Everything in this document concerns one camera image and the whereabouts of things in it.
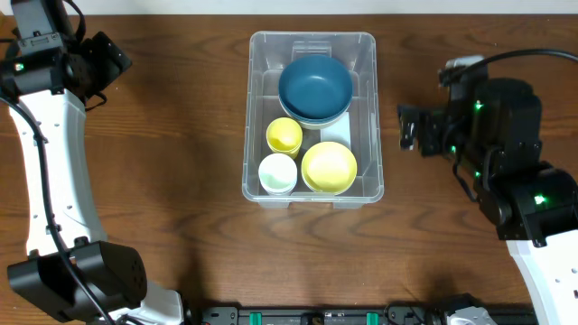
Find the yellow bowl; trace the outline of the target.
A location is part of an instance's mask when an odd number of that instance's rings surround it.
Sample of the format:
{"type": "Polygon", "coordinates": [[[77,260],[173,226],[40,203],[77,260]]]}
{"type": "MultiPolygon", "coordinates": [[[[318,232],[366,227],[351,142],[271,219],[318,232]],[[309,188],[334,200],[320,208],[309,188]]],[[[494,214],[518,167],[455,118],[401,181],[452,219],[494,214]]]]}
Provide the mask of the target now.
{"type": "Polygon", "coordinates": [[[320,142],[306,151],[301,162],[304,183],[314,192],[339,195],[357,177],[358,163],[352,151],[336,142],[320,142]]]}

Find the dark blue bowl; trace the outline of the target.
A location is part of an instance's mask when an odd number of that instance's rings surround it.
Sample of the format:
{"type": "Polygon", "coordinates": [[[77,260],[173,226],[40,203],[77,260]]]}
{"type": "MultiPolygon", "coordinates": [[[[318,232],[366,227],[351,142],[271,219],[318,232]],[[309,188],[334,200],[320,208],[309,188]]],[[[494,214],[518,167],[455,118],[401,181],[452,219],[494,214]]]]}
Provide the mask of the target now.
{"type": "Polygon", "coordinates": [[[304,56],[281,73],[278,96],[298,116],[321,120],[336,116],[353,99],[348,69],[323,55],[304,56]]]}
{"type": "Polygon", "coordinates": [[[348,105],[347,105],[343,110],[341,110],[336,116],[330,117],[330,118],[328,118],[328,119],[321,119],[321,120],[315,120],[315,119],[310,119],[310,118],[305,118],[305,117],[298,116],[296,113],[293,113],[293,112],[289,109],[289,107],[284,103],[284,101],[283,101],[281,98],[279,98],[279,103],[280,103],[281,107],[286,107],[286,108],[290,111],[290,113],[291,113],[292,115],[297,116],[299,119],[302,119],[302,120],[305,120],[305,121],[322,123],[322,122],[326,122],[326,121],[329,121],[329,120],[332,120],[332,119],[338,117],[340,114],[342,114],[342,113],[345,112],[345,111],[349,111],[349,108],[350,108],[350,105],[352,104],[352,101],[350,101],[350,102],[348,103],[348,105]]]}

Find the beige bowl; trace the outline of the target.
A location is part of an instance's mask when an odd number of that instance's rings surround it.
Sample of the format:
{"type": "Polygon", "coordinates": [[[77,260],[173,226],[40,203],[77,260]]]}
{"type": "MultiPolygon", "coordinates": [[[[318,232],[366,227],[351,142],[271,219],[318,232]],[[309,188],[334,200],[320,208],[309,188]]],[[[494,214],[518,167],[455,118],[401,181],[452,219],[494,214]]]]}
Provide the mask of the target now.
{"type": "Polygon", "coordinates": [[[322,123],[317,123],[317,122],[311,122],[311,121],[305,121],[305,120],[299,119],[297,116],[292,115],[286,107],[282,107],[282,109],[287,114],[288,117],[291,117],[293,120],[295,120],[302,128],[309,129],[309,130],[321,130],[321,129],[330,127],[332,125],[336,125],[338,122],[340,122],[341,120],[344,120],[346,117],[348,117],[350,115],[348,111],[345,111],[342,114],[340,114],[338,117],[336,117],[332,120],[322,122],[322,123]]]}

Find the dark blue bowl front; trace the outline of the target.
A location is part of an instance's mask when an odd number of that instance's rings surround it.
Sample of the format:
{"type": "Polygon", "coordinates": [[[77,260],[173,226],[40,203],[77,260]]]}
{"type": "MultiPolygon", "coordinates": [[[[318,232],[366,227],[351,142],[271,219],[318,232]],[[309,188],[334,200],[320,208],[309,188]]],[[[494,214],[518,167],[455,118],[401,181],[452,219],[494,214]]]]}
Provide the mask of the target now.
{"type": "Polygon", "coordinates": [[[315,120],[315,119],[310,119],[310,118],[305,118],[305,117],[298,116],[296,113],[293,113],[293,112],[289,109],[289,107],[284,103],[284,101],[283,101],[281,98],[279,98],[279,103],[280,103],[281,107],[286,107],[286,108],[290,111],[290,113],[291,113],[292,115],[297,116],[299,119],[302,119],[302,120],[305,120],[305,121],[322,123],[322,122],[326,122],[326,121],[329,121],[329,120],[332,120],[332,119],[338,117],[340,114],[342,114],[342,113],[345,112],[345,111],[349,111],[349,108],[350,108],[350,105],[352,104],[352,101],[350,101],[350,102],[348,103],[348,105],[347,105],[343,110],[341,110],[336,116],[330,117],[330,118],[328,118],[328,119],[321,119],[321,120],[315,120]]]}

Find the yellow cup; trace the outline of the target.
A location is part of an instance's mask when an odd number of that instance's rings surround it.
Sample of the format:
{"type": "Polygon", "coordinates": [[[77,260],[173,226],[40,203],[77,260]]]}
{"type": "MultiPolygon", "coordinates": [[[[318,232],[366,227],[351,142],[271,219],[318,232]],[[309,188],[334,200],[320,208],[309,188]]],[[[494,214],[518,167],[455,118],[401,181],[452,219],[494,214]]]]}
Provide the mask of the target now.
{"type": "Polygon", "coordinates": [[[285,144],[283,142],[272,142],[268,143],[269,148],[273,153],[282,153],[288,155],[292,159],[295,159],[300,151],[301,146],[299,144],[285,144]]]}
{"type": "Polygon", "coordinates": [[[289,117],[279,117],[266,129],[266,142],[274,152],[291,152],[301,146],[303,130],[289,117]]]}

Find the cream cup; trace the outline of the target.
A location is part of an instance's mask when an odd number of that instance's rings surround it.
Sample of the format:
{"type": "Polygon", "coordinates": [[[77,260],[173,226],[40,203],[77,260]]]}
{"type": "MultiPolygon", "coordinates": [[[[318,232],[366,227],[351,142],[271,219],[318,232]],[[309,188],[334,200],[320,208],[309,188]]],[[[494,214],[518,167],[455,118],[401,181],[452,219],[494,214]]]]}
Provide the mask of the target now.
{"type": "Polygon", "coordinates": [[[297,184],[295,161],[283,153],[271,153],[258,166],[260,185],[269,195],[289,195],[297,184]]]}

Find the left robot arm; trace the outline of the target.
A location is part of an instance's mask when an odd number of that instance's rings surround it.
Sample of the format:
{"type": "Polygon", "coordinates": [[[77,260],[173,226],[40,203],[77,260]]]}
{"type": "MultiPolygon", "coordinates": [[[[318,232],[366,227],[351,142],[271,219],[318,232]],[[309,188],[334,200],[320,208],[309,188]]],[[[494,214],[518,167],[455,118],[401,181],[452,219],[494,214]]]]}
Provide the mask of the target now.
{"type": "Polygon", "coordinates": [[[180,294],[150,282],[138,252],[110,243],[91,193],[85,123],[91,98],[131,67],[102,32],[70,24],[71,1],[13,0],[1,99],[23,148],[30,205],[26,259],[12,290],[59,322],[183,324],[180,294]]]}

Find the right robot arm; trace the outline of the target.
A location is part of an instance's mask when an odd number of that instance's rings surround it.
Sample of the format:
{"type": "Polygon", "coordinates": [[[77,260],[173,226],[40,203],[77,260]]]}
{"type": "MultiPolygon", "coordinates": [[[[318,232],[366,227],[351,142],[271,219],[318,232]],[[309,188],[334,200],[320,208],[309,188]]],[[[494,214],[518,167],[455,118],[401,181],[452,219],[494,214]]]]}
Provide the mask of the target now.
{"type": "Polygon", "coordinates": [[[452,161],[469,200],[495,226],[523,276],[540,324],[577,322],[577,182],[540,158],[542,103],[520,79],[490,78],[490,63],[543,55],[576,61],[552,49],[509,51],[448,60],[438,76],[449,92],[443,108],[400,105],[399,145],[423,157],[452,161]]]}

